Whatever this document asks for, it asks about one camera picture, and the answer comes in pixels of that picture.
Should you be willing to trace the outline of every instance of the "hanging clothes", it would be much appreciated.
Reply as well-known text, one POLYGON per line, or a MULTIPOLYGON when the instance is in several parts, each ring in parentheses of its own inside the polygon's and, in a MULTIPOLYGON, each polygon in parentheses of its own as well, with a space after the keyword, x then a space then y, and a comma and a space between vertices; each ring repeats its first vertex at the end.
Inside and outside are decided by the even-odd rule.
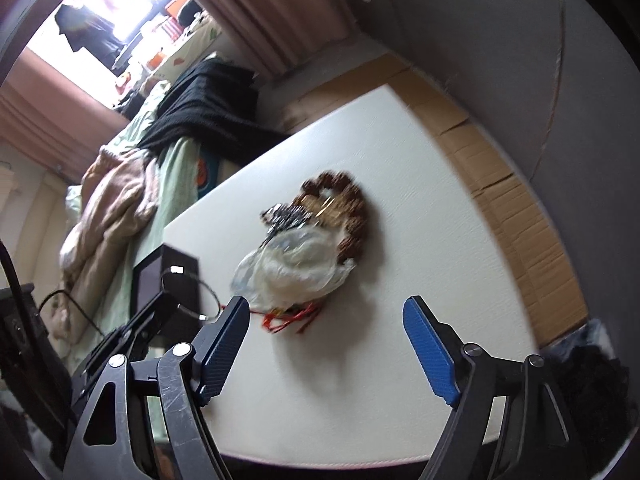
POLYGON ((55 20, 60 34, 66 36, 73 52, 85 47, 95 59, 115 75, 124 72, 125 67, 111 70, 116 58, 125 47, 125 44, 113 35, 113 23, 85 6, 78 8, 68 5, 60 6, 55 20))
POLYGON ((254 73, 217 58, 182 74, 158 107, 156 122, 138 144, 160 154, 180 137, 193 137, 211 153, 239 166, 287 138, 255 123, 254 73))

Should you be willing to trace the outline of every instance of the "plastic bag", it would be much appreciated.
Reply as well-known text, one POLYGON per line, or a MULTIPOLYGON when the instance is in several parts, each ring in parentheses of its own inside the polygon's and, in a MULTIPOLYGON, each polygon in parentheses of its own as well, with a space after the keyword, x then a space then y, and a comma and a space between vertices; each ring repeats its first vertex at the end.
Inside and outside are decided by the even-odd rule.
POLYGON ((240 262, 231 291, 244 296, 252 310, 287 310, 344 283, 355 264, 347 260, 338 265, 337 255, 331 231, 314 226, 283 231, 240 262))

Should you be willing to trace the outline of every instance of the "black clamp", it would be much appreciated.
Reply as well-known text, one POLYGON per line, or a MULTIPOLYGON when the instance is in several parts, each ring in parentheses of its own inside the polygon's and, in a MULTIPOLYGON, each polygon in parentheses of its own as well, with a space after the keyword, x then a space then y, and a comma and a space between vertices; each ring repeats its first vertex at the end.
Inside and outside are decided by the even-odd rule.
POLYGON ((229 479, 200 411, 220 393, 249 327, 235 296, 215 323, 162 357, 108 359, 92 388, 66 457, 65 480, 157 478, 146 396, 159 396, 182 478, 229 479))
POLYGON ((433 392, 452 407, 421 479, 475 478, 494 397, 506 397, 506 404, 490 480, 588 478, 574 425, 542 357, 520 363, 463 344, 420 296, 406 300, 402 320, 433 392))

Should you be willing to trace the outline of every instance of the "white table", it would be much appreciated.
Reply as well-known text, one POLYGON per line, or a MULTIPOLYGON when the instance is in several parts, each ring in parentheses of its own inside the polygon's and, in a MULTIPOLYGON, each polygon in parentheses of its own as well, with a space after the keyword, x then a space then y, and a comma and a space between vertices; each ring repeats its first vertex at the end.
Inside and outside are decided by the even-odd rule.
MULTIPOLYGON (((222 394, 204 410, 223 454, 343 468, 427 459, 449 415, 402 328, 421 295, 464 342, 516 360, 535 352, 516 285, 465 187, 404 103, 382 87, 248 165, 164 231, 230 299, 236 265, 260 245, 260 212, 323 170, 347 170, 371 213, 360 265, 303 335, 251 326, 222 394)), ((213 300, 202 293, 204 307, 213 300)), ((501 409, 487 438, 495 438, 501 409)))

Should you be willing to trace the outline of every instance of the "wire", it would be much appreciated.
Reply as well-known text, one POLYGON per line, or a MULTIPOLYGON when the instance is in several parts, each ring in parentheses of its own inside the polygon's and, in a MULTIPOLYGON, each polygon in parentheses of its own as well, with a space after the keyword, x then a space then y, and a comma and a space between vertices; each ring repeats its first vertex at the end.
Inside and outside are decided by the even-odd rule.
POLYGON ((69 294, 64 288, 59 288, 58 290, 54 290, 53 292, 50 292, 49 294, 47 294, 46 297, 44 298, 44 300, 42 300, 42 302, 40 303, 40 306, 38 307, 38 312, 42 311, 44 306, 47 304, 47 301, 49 301, 51 298, 53 298, 54 296, 57 296, 59 294, 64 294, 66 297, 68 297, 71 300, 71 302, 80 311, 80 314, 82 314, 82 316, 89 322, 89 324, 92 327, 94 327, 95 331, 102 336, 102 339, 104 339, 106 337, 104 335, 104 332, 102 330, 100 330, 98 328, 98 326, 94 323, 94 320, 91 319, 86 314, 86 312, 84 310, 82 310, 82 307, 80 305, 78 305, 78 302, 76 300, 74 300, 74 298, 71 296, 71 294, 69 294))
POLYGON ((181 313, 186 314, 187 316, 190 316, 190 317, 193 317, 193 318, 197 319, 198 321, 203 321, 205 323, 213 323, 213 322, 215 322, 215 320, 218 318, 218 316, 220 315, 220 313, 224 309, 224 307, 220 303, 220 299, 218 298, 218 295, 216 294, 215 290, 213 290, 206 282, 203 282, 193 272, 190 272, 190 271, 184 269, 183 267, 171 266, 168 269, 165 269, 162 272, 162 274, 160 274, 160 289, 163 292, 168 292, 164 288, 164 277, 167 274, 181 274, 183 276, 187 276, 188 278, 191 278, 194 282, 199 283, 204 288, 206 288, 209 291, 209 293, 213 296, 213 299, 216 300, 216 306, 218 307, 218 313, 215 316, 205 316, 204 314, 198 314, 197 312, 194 312, 190 308, 187 308, 187 307, 183 306, 180 303, 178 303, 178 310, 181 313))

